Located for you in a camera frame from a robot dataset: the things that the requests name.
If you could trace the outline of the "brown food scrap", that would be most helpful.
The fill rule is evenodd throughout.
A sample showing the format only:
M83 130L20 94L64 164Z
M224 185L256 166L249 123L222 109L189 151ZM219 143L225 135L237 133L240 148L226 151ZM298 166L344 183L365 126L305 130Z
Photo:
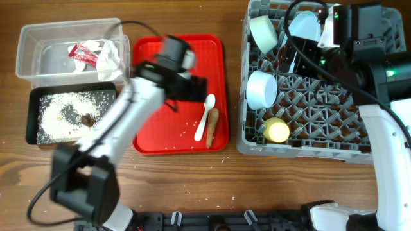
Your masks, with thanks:
M87 127L93 127L95 122L96 121L91 117L90 114L85 114L81 116L81 123Z

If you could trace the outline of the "pile of white rice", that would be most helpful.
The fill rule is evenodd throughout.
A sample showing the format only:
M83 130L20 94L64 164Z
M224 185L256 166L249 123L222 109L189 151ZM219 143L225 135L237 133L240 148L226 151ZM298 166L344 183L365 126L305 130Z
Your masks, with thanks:
M115 90L48 94L40 97L37 144L72 142L87 135L116 99ZM81 123L90 114L93 127Z

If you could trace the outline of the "yellow plastic cup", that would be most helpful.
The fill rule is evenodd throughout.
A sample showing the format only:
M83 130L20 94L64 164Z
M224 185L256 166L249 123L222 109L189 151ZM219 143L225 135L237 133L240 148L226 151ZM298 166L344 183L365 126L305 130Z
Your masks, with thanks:
M290 136L290 128L288 125L280 118L270 118L267 119L263 125L265 129L263 131L264 138L276 142L285 142Z

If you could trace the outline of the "red sauce packet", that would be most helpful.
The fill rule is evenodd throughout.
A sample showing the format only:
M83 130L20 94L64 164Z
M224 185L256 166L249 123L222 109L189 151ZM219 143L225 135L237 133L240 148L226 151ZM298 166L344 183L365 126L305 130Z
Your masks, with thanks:
M70 50L68 57L74 58L77 61L83 62L92 67L96 67L98 55L81 44L76 44Z

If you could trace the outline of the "green bowl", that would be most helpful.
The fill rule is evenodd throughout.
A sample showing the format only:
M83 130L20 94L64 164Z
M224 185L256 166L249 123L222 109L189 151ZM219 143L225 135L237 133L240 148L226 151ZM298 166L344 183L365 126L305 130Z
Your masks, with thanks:
M278 44L278 37L273 23L267 15L250 20L250 31L259 50L267 54Z

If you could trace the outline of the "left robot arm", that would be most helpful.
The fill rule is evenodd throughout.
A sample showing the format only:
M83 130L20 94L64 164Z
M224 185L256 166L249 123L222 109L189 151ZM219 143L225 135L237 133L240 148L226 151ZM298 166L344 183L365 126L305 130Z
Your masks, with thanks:
M93 225L136 230L136 212L119 200L116 166L128 143L166 100L205 101L207 80L188 73L193 61L191 46L169 35L154 62L136 65L133 77L93 131L54 152L51 200Z

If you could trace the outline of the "large light blue plate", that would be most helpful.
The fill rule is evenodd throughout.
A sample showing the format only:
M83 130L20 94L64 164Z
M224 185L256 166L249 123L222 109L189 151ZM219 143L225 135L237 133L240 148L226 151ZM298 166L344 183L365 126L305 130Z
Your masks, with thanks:
M319 42L321 27L317 20L317 16L313 12L301 12L293 20L291 20L290 23L288 23L290 35L293 37Z

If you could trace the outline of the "small light blue bowl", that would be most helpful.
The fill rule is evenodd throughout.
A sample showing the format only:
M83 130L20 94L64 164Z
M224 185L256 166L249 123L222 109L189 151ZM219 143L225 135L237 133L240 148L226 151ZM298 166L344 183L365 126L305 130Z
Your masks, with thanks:
M252 110L270 108L277 97L277 81L272 74L254 71L249 76L245 93Z

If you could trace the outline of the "white napkin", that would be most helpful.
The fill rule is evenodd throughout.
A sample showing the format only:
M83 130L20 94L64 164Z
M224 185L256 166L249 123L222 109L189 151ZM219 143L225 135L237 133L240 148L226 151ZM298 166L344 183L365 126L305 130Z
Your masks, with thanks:
M118 49L113 41L106 39L86 40L85 42L76 44L81 44L95 52L98 55L98 60L96 67L92 67L72 58L74 60L74 73L85 72L86 69L90 67L92 71L98 71L97 79L99 81L113 81L123 74L123 71L119 70L121 59L118 55ZM74 45L68 47L68 54Z

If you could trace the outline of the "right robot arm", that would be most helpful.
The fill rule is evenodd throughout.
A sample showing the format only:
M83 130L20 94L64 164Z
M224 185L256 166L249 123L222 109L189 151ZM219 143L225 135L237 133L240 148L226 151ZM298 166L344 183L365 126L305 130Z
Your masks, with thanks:
M322 202L308 209L314 230L410 229L410 53L394 47L396 22L380 3L325 6L332 46L288 43L311 76L347 89L358 106L372 149L378 187L376 211Z

